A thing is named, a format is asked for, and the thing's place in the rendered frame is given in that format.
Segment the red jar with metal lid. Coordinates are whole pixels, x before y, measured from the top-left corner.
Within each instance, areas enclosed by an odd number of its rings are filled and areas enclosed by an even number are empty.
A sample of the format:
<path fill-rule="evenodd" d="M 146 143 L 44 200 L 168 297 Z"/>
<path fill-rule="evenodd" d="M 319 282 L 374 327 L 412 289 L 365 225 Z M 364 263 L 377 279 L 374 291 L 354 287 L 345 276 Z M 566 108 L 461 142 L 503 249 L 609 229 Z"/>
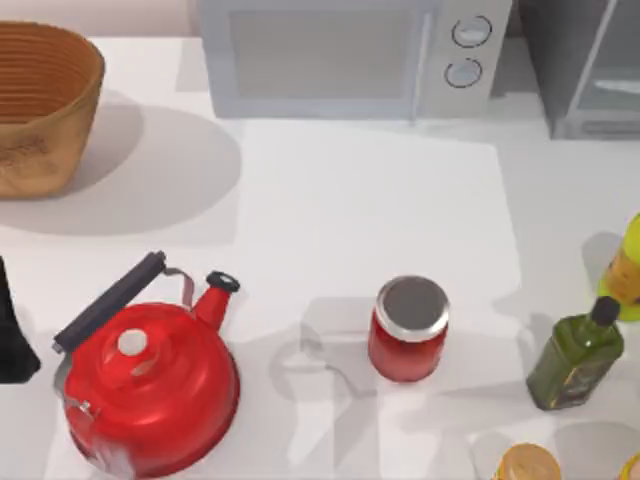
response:
<path fill-rule="evenodd" d="M 413 383 L 431 375 L 444 348 L 450 302 L 434 281 L 398 276 L 379 291 L 372 311 L 368 355 L 383 377 Z"/>

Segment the pale microwave oven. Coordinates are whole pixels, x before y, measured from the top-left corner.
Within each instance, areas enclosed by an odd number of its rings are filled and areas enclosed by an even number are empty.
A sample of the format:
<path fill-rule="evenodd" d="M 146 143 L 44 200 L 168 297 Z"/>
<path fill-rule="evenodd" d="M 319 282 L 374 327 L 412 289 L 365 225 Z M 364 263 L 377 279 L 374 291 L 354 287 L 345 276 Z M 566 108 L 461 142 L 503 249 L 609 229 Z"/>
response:
<path fill-rule="evenodd" d="M 431 32 L 422 79 L 422 118 L 469 117 L 487 104 L 512 0 L 198 0 L 215 113 L 225 118 L 408 119 L 422 19 Z M 457 21 L 481 15 L 481 46 L 452 39 Z M 473 58 L 480 81 L 444 79 Z"/>

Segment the microwave knob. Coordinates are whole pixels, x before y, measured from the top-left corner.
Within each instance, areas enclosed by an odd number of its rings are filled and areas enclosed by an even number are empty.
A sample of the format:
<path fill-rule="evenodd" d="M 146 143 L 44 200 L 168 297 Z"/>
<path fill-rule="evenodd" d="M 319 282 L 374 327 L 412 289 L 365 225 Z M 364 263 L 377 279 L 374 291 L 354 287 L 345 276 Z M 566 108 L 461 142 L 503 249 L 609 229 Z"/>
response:
<path fill-rule="evenodd" d="M 473 58 L 465 58 L 459 62 L 450 63 L 444 71 L 444 79 L 449 86 L 465 89 L 477 84 L 483 75 L 483 67 Z"/>
<path fill-rule="evenodd" d="M 490 20 L 477 15 L 457 21 L 452 28 L 452 39 L 461 48 L 476 48 L 489 39 L 492 30 Z"/>

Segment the red kettle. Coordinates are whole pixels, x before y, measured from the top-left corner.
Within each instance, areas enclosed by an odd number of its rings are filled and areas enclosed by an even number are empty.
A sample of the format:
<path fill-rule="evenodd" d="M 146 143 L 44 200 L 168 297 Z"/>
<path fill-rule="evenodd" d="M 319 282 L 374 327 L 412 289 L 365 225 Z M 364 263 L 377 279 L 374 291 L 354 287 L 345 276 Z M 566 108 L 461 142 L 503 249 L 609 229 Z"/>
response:
<path fill-rule="evenodd" d="M 194 296 L 186 272 L 150 252 L 57 333 L 54 389 L 80 453 L 118 480 L 150 480 L 206 456 L 237 412 L 240 377 L 220 335 L 231 275 Z"/>

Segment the green glass bottle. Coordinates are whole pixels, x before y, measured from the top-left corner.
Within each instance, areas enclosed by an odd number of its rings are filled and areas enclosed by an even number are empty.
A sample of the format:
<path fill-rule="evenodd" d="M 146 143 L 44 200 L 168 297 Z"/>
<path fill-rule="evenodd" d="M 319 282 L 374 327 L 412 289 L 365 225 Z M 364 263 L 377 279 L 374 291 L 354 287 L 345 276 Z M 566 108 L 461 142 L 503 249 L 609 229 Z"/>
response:
<path fill-rule="evenodd" d="M 624 339 L 617 327 L 620 309 L 617 300 L 602 296 L 590 312 L 556 322 L 526 379 L 539 409 L 560 410 L 589 400 L 624 353 Z"/>

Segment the brown woven basket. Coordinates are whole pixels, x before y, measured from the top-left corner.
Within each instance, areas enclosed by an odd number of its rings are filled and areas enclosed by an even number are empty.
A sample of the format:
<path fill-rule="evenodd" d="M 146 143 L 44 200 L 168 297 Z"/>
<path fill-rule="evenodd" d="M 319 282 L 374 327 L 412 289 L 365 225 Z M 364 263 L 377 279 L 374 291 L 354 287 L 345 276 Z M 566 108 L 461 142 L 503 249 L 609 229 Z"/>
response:
<path fill-rule="evenodd" d="M 0 20 L 0 199 L 55 195 L 88 143 L 105 59 L 84 36 Z"/>

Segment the orange-lidded jar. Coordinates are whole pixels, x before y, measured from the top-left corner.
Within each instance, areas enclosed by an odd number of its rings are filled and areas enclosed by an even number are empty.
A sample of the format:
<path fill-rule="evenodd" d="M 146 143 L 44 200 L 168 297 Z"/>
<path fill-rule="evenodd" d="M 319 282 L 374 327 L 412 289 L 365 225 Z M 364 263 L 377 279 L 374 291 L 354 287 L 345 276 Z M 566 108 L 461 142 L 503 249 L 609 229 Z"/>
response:
<path fill-rule="evenodd" d="M 561 471 L 548 450 L 520 443 L 504 453 L 491 480 L 561 480 Z"/>

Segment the yellow-green bottle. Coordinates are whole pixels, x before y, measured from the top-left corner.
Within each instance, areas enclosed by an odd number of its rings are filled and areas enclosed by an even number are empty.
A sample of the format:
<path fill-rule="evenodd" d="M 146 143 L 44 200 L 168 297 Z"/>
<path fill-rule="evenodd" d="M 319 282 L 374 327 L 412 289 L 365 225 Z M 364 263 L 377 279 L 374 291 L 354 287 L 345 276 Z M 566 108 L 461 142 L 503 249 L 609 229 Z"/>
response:
<path fill-rule="evenodd" d="M 619 320 L 640 322 L 640 212 L 631 220 L 598 285 L 599 297 L 620 304 Z"/>

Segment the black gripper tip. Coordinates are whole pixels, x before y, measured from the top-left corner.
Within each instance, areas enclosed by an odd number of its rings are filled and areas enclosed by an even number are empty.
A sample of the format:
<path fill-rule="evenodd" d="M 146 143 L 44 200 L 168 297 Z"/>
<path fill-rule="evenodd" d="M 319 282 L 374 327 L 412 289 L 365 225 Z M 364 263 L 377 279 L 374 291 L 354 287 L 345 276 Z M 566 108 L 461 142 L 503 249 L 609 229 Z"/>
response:
<path fill-rule="evenodd" d="M 0 385 L 27 383 L 40 368 L 41 361 L 18 324 L 0 256 Z"/>

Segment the grey cabinet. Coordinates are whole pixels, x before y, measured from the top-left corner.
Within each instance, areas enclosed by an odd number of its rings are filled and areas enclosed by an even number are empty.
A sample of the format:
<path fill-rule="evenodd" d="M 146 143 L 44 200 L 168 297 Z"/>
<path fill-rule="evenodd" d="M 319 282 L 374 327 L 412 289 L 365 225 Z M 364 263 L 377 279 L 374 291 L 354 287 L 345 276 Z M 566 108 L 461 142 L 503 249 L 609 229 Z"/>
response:
<path fill-rule="evenodd" d="M 520 0 L 553 139 L 640 141 L 640 0 Z"/>

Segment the yellow container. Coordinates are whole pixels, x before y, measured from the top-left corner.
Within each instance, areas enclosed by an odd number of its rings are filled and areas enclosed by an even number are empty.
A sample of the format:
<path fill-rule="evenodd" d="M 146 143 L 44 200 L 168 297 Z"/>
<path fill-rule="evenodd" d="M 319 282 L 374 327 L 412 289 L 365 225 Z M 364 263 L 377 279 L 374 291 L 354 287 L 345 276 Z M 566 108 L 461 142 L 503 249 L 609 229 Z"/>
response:
<path fill-rule="evenodd" d="M 640 480 L 640 452 L 624 463 L 617 480 Z"/>

